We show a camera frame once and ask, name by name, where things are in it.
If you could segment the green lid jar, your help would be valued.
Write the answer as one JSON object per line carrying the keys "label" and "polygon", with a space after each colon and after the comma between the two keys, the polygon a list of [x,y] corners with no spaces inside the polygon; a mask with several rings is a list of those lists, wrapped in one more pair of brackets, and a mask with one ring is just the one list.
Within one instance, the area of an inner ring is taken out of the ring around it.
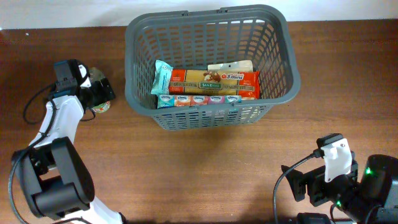
{"label": "green lid jar", "polygon": [[106,112],[107,110],[109,110],[110,105],[111,105],[111,104],[110,104],[110,101],[107,101],[107,102],[102,103],[102,104],[100,104],[100,105],[98,105],[98,106],[92,107],[92,110],[93,110],[95,113],[104,113],[104,112]]}

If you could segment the small tin can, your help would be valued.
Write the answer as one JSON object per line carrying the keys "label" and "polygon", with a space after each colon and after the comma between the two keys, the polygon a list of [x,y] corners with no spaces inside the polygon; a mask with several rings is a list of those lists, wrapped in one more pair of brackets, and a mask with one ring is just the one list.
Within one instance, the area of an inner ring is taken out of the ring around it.
{"label": "small tin can", "polygon": [[91,83],[94,83],[96,81],[101,81],[102,79],[106,78],[104,73],[96,67],[91,67],[89,69],[89,73],[90,73],[89,79]]}

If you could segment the blue Kleenex tissue multipack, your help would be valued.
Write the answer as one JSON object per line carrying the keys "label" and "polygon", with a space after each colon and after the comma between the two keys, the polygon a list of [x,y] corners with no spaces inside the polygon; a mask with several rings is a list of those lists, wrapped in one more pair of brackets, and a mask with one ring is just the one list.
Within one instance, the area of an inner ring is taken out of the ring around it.
{"label": "blue Kleenex tissue multipack", "polygon": [[239,95],[203,96],[203,95],[159,95],[157,108],[172,108],[181,106],[216,105],[241,102]]}

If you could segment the mint green tissue pack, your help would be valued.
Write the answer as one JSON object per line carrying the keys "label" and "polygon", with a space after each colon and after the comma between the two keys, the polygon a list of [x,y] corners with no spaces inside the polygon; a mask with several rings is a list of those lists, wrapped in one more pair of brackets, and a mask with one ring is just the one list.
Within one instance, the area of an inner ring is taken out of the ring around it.
{"label": "mint green tissue pack", "polygon": [[155,62],[155,77],[152,84],[152,95],[168,95],[173,67],[161,60]]}

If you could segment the red spaghetti pack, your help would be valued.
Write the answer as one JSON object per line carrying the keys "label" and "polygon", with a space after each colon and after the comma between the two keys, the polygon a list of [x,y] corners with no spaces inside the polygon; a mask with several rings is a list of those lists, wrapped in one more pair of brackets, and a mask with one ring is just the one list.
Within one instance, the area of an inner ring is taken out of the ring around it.
{"label": "red spaghetti pack", "polygon": [[169,93],[173,95],[240,95],[260,97],[259,72],[173,70]]}

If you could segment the grey plastic slatted basket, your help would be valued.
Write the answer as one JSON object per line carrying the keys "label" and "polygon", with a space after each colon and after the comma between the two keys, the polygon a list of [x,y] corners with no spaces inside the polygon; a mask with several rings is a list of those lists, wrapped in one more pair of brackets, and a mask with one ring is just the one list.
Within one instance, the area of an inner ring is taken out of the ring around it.
{"label": "grey plastic slatted basket", "polygon": [[[143,14],[127,26],[125,43],[126,101],[166,130],[254,123],[300,89],[287,21],[270,6]],[[250,60],[259,74],[260,96],[240,103],[158,108],[150,92],[157,60],[192,70]]]}

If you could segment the beige powder pouch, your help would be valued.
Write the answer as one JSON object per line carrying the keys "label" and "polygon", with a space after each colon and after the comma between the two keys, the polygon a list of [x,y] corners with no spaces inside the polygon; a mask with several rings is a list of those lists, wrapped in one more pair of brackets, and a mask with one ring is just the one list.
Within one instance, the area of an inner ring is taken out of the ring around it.
{"label": "beige powder pouch", "polygon": [[253,72],[251,60],[241,60],[230,63],[219,63],[207,66],[208,71]]}

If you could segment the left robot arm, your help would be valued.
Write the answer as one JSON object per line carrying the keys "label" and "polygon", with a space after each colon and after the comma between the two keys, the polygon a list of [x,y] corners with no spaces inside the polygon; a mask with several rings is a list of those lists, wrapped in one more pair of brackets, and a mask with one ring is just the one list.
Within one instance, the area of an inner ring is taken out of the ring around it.
{"label": "left robot arm", "polygon": [[89,68],[77,59],[56,62],[57,80],[47,86],[46,113],[36,137],[12,155],[8,196],[16,218],[13,181],[17,179],[33,215],[55,223],[126,223],[95,195],[93,179],[75,149],[78,124],[88,110],[115,99],[107,78],[91,82]]}

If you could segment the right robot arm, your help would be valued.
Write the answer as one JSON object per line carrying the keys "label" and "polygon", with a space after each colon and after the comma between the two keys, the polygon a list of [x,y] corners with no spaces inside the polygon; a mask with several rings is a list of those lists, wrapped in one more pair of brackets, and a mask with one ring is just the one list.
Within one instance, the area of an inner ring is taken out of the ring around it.
{"label": "right robot arm", "polygon": [[346,138],[332,133],[317,139],[317,149],[292,166],[282,166],[295,201],[312,206],[331,202],[355,223],[397,223],[397,158],[373,154],[358,179],[358,163]]}

